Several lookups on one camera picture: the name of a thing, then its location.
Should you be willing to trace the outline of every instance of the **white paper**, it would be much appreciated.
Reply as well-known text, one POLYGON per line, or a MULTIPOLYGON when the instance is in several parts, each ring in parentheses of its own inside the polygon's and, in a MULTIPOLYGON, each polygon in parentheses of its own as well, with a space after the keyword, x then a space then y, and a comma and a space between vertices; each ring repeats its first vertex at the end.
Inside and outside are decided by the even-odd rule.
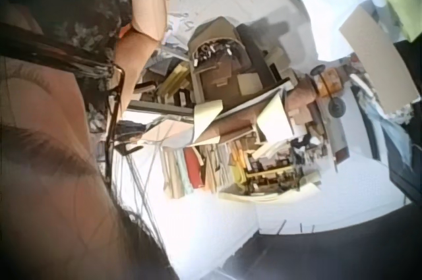
POLYGON ((293 130, 289 117, 284 111, 279 94, 272 98, 270 103, 257 119, 259 129, 264 133, 268 143, 284 142, 293 137, 293 130))
POLYGON ((201 136, 201 134, 210 126, 216 117, 223 111, 223 101, 216 100, 195 106, 194 122, 195 131, 193 142, 201 136))

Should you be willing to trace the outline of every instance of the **person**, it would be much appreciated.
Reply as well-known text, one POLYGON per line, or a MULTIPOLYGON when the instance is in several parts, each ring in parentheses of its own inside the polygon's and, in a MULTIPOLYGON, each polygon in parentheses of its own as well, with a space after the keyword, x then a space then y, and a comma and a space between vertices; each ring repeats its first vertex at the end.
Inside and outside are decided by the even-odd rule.
MULTIPOLYGON (((0 22, 108 57, 124 111, 164 36, 164 0, 0 0, 0 22), (129 30, 122 6, 129 6, 129 30)), ((73 74, 0 56, 2 279, 177 279, 106 189, 73 74)))

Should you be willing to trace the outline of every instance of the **cluttered shelf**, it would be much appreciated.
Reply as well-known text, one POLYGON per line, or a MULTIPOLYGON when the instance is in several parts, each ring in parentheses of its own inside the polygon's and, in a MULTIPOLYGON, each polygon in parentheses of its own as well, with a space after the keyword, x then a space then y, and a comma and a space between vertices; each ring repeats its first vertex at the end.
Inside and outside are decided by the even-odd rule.
POLYGON ((327 116, 344 87, 342 69, 296 72, 281 47, 261 51, 246 26, 222 17, 195 32, 187 56, 149 67, 142 81, 156 87, 135 92, 141 101, 129 106, 160 115, 136 142, 162 147, 170 198, 203 189, 239 202, 277 202, 316 188, 318 160, 335 160, 340 150, 346 155, 335 163, 347 159, 347 145, 330 143, 335 121, 327 116), (161 66, 166 74, 157 79, 161 66))

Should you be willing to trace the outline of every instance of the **hair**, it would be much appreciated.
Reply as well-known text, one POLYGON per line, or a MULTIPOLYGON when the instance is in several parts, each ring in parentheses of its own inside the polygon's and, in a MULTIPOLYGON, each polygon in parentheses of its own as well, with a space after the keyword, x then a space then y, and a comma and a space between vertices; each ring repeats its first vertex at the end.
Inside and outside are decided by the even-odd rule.
MULTIPOLYGON (((96 175, 98 171, 66 147, 45 134, 0 124, 0 158, 7 158, 19 165, 29 165, 35 173, 42 171, 54 174, 60 170, 66 175, 96 175)), ((117 209, 120 239, 127 253, 129 274, 122 279, 178 279, 164 247, 152 235, 137 213, 124 210, 110 195, 117 209)), ((1 246, 0 254, 2 279, 25 279, 22 269, 11 261, 11 257, 1 246)))

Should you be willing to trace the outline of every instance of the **cardboard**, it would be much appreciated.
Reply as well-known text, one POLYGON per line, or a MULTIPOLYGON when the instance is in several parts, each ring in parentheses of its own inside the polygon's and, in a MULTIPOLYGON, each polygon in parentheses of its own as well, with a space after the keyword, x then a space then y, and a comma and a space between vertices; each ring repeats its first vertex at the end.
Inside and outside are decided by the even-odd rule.
POLYGON ((318 88, 318 93, 320 97, 330 96, 325 85, 328 86, 330 94, 336 94, 337 92, 343 90, 343 84, 340 80, 340 76, 338 75, 336 68, 327 68, 322 73, 322 77, 324 78, 325 83, 322 81, 320 76, 315 77, 315 83, 318 88))
POLYGON ((233 40, 239 45, 243 46, 239 34, 235 27, 224 17, 219 17, 216 20, 204 24, 194 34, 194 38, 188 43, 189 53, 192 55, 195 51, 199 50, 199 47, 215 41, 215 40, 233 40))
POLYGON ((195 142, 194 144, 190 145, 190 147, 219 144, 220 139, 221 139, 221 136, 216 136, 216 137, 210 138, 208 140, 204 140, 204 141, 201 141, 201 142, 195 142))
POLYGON ((393 113, 419 97, 397 49, 380 26, 357 7, 340 28, 352 46, 378 94, 385 113, 393 113))
POLYGON ((264 101, 224 117, 223 119, 216 119, 199 136, 197 142, 208 141, 218 136, 223 137, 224 135, 231 134, 254 125, 267 103, 267 101, 264 101))
POLYGON ((225 79, 224 82, 220 81, 219 84, 204 83, 202 85, 205 100, 214 101, 220 99, 223 101, 225 108, 238 105, 243 99, 237 83, 237 76, 225 79))
POLYGON ((243 128, 241 130, 236 130, 233 133, 229 133, 229 134, 225 134, 223 136, 221 136, 219 144, 225 144, 228 142, 232 142, 234 140, 238 140, 250 133, 253 132, 253 127, 252 126, 248 126, 246 128, 243 128))
POLYGON ((306 123, 313 122, 311 110, 307 105, 289 112, 289 116, 293 117, 296 125, 305 125, 306 123))
POLYGON ((296 85, 296 88, 289 92, 286 98, 286 111, 290 112, 310 104, 317 98, 317 92, 311 79, 306 76, 296 85))
POLYGON ((289 79, 290 80, 291 86, 289 87, 289 89, 287 89, 288 91, 293 90, 297 86, 297 84, 299 83, 299 80, 297 79, 295 71, 291 68, 287 68, 287 69, 283 70, 280 73, 280 77, 282 77, 282 79, 289 79))
POLYGON ((216 69, 208 70, 201 74, 202 84, 218 84, 221 80, 231 78, 231 57, 224 55, 218 62, 216 69))
POLYGON ((256 94, 262 90, 262 83, 257 73, 240 74, 237 76, 240 93, 242 96, 256 94))

